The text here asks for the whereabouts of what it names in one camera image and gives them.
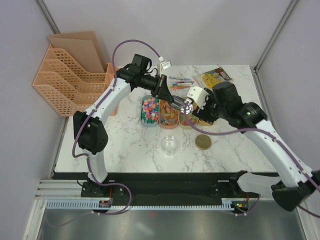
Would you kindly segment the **silver metal scoop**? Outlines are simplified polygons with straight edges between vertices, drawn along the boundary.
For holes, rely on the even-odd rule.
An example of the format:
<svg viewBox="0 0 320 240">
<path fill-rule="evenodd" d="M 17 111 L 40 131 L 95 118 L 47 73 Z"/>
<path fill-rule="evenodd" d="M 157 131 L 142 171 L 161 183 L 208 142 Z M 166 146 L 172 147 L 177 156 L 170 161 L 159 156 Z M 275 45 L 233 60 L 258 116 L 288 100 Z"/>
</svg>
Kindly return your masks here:
<svg viewBox="0 0 320 240">
<path fill-rule="evenodd" d="M 192 113 L 194 110 L 193 105 L 189 101 L 177 95 L 173 96 L 173 102 L 170 104 L 170 106 L 173 109 L 187 115 Z"/>
</svg>

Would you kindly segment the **clear glass jar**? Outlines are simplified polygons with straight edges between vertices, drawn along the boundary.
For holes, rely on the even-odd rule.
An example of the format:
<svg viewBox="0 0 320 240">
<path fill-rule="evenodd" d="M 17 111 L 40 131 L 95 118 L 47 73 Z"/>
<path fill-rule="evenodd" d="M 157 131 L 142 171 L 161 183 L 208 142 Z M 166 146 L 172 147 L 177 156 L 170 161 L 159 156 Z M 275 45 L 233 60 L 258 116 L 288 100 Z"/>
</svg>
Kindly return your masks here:
<svg viewBox="0 0 320 240">
<path fill-rule="evenodd" d="M 172 156 L 178 148 L 178 140 L 172 135 L 167 135 L 161 140 L 160 145 L 164 154 Z"/>
</svg>

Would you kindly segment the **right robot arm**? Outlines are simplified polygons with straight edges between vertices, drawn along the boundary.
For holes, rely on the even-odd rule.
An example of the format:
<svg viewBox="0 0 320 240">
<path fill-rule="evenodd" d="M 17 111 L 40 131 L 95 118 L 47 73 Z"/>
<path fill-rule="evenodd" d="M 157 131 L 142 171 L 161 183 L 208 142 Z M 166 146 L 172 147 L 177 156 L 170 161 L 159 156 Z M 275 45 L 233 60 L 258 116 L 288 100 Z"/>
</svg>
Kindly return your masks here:
<svg viewBox="0 0 320 240">
<path fill-rule="evenodd" d="M 196 103 L 192 114 L 198 119 L 208 124 L 223 119 L 235 128 L 233 133 L 244 134 L 278 174 L 271 177 L 239 171 L 229 184 L 233 196 L 249 192 L 272 197 L 282 209 L 291 212 L 319 191 L 319 170 L 313 170 L 299 159 L 276 132 L 266 113 L 254 102 L 244 103 L 233 83 L 220 82 L 212 89 L 193 86 L 187 93 L 187 101 Z"/>
</svg>

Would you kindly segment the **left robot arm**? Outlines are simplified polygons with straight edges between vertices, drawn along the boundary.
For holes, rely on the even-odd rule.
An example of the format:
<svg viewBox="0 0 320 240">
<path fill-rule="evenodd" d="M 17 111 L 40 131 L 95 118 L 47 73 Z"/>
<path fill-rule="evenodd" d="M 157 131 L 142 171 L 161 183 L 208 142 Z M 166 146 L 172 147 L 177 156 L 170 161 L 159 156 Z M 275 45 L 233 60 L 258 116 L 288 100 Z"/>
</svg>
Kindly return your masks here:
<svg viewBox="0 0 320 240">
<path fill-rule="evenodd" d="M 110 191 L 109 183 L 104 181 L 108 176 L 104 149 L 109 140 L 105 124 L 118 104 L 136 88 L 148 90 L 152 97 L 170 104 L 174 102 L 166 76 L 147 74 L 150 61 L 148 57 L 135 54 L 131 63 L 116 71 L 109 87 L 93 105 L 73 115 L 73 146 L 79 147 L 82 152 L 76 154 L 73 149 L 72 156 L 86 157 L 88 177 L 94 181 L 92 191 L 99 197 L 106 196 Z"/>
</svg>

